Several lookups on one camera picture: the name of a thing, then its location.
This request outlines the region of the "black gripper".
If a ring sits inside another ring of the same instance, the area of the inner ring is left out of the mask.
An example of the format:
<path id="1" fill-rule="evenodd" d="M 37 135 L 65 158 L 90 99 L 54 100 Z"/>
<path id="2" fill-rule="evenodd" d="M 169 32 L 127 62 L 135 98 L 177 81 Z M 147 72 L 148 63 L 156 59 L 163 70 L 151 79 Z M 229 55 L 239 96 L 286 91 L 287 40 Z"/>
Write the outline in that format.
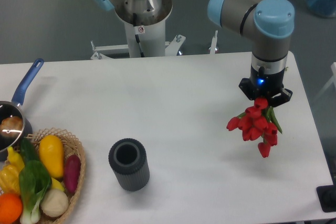
<path id="1" fill-rule="evenodd" d="M 271 107 L 289 102 L 293 92 L 283 85 L 286 62 L 286 56 L 276 61 L 252 56 L 250 77 L 242 78 L 239 88 L 249 100 L 264 97 Z"/>

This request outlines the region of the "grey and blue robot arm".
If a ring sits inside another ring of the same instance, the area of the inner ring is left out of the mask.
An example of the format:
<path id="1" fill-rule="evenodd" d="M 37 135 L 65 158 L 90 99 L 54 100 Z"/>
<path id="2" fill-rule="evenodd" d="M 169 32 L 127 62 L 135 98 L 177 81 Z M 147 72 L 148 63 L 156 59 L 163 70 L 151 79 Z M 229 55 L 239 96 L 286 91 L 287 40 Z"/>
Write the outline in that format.
<path id="1" fill-rule="evenodd" d="M 165 21 L 172 11 L 172 0 L 94 0 L 106 11 L 114 10 L 123 21 L 129 55 L 166 56 Z M 250 39 L 254 45 L 250 77 L 239 87 L 246 97 L 265 97 L 277 107 L 291 99 L 283 85 L 295 9 L 287 0 L 209 0 L 207 15 L 225 27 Z"/>

